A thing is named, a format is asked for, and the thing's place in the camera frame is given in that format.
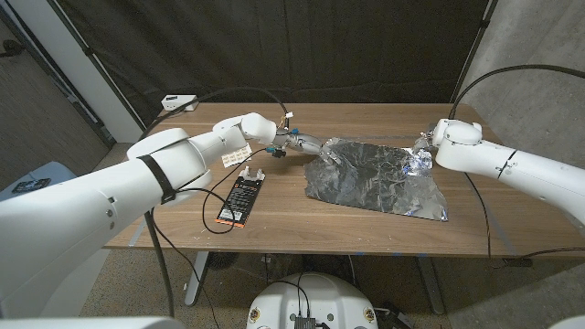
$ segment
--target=small white box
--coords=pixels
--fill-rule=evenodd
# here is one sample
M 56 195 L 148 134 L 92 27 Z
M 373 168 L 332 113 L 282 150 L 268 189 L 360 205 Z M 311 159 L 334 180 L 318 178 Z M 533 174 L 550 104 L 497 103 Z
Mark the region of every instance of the small white box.
M 194 100 L 196 95 L 166 95 L 161 103 L 163 104 L 163 108 L 167 111 L 171 111 L 176 109 L 177 107 Z M 193 111 L 199 102 L 195 102 L 186 107 L 185 111 Z

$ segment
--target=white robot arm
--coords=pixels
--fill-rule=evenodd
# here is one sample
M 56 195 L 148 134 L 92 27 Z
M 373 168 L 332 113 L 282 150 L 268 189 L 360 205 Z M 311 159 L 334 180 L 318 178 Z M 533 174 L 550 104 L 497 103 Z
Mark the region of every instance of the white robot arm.
M 585 224 L 585 170 L 484 141 L 478 123 L 442 119 L 427 137 L 439 148 L 437 164 L 495 178 Z
M 143 213 L 185 201 L 184 187 L 211 182 L 208 166 L 246 139 L 319 154 L 312 136 L 279 130 L 257 113 L 228 119 L 190 137 L 170 129 L 145 138 L 129 160 L 0 204 L 0 314 L 38 316 L 61 281 Z

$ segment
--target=crumpled aluminum foil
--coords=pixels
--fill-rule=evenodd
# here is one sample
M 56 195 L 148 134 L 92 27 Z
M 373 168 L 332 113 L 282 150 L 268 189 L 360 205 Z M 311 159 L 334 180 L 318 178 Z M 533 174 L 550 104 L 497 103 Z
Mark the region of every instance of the crumpled aluminum foil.
M 304 166 L 305 193 L 343 206 L 447 221 L 447 201 L 431 176 L 425 150 L 332 138 Z

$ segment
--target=black backdrop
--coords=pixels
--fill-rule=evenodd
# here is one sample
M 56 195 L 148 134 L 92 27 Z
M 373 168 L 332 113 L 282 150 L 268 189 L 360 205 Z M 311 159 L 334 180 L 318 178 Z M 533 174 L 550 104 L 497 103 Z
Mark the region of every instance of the black backdrop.
M 487 0 L 58 0 L 148 124 L 166 94 L 449 102 Z M 270 101 L 256 93 L 215 101 Z

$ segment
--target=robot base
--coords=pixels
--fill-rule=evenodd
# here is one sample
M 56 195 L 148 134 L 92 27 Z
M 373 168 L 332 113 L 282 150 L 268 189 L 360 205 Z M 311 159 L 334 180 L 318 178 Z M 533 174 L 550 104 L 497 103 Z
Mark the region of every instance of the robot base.
M 346 281 L 323 273 L 308 272 L 301 278 L 300 286 L 309 299 L 310 316 L 307 316 L 303 292 L 295 287 L 298 280 L 299 274 L 294 274 L 261 292 L 250 307 L 246 328 L 378 328 L 374 308 L 366 296 Z M 297 293 L 301 299 L 301 318 Z

